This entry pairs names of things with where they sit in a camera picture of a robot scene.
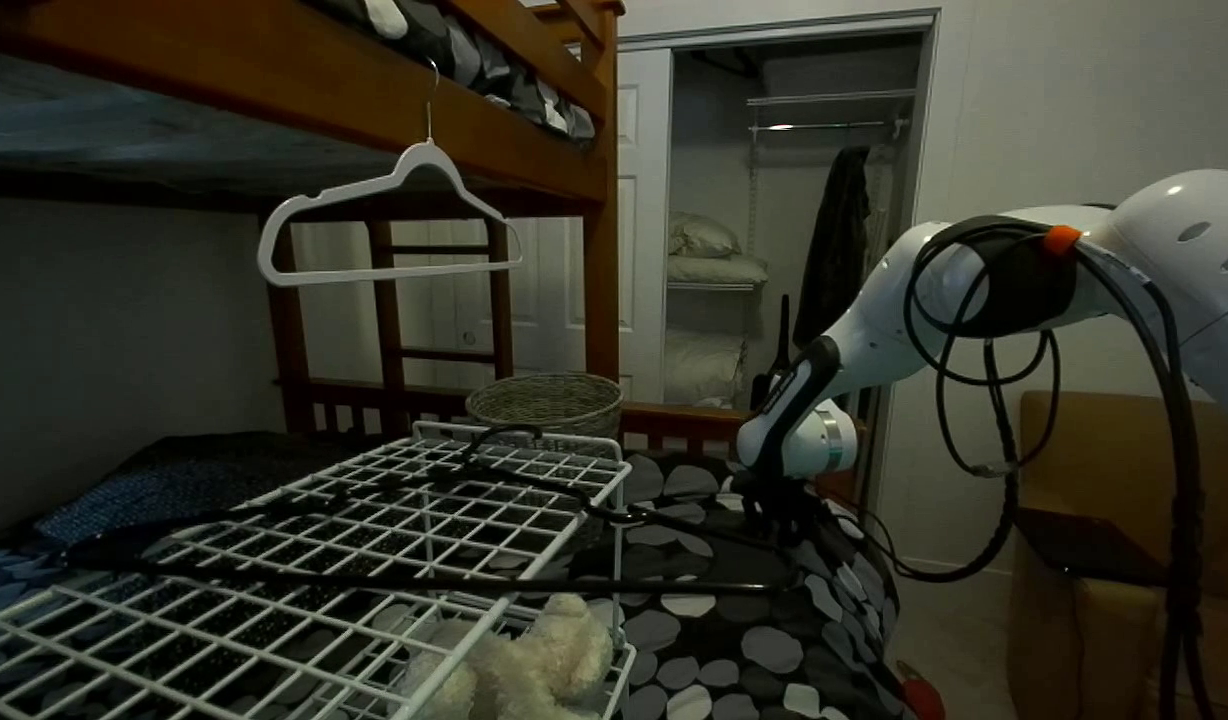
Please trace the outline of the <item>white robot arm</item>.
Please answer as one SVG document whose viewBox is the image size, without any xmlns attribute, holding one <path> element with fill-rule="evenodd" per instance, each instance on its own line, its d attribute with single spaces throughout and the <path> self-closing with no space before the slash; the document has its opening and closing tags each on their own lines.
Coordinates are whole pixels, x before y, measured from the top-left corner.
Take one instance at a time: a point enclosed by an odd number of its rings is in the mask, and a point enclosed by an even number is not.
<svg viewBox="0 0 1228 720">
<path fill-rule="evenodd" d="M 1175 322 L 1180 373 L 1228 411 L 1228 170 L 1154 182 L 1118 210 L 913 225 L 742 425 L 747 509 L 787 522 L 809 481 L 855 459 L 839 395 L 933 369 L 952 341 L 1127 322 L 1147 288 Z"/>
</svg>

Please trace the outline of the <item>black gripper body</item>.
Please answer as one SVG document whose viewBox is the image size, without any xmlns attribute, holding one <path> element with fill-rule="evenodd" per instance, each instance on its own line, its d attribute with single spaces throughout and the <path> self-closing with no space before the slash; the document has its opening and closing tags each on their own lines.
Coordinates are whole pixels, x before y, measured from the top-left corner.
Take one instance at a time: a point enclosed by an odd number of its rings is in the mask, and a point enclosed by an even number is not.
<svg viewBox="0 0 1228 720">
<path fill-rule="evenodd" d="M 746 474 L 746 522 L 774 535 L 809 535 L 819 522 L 819 498 L 782 474 Z"/>
</svg>

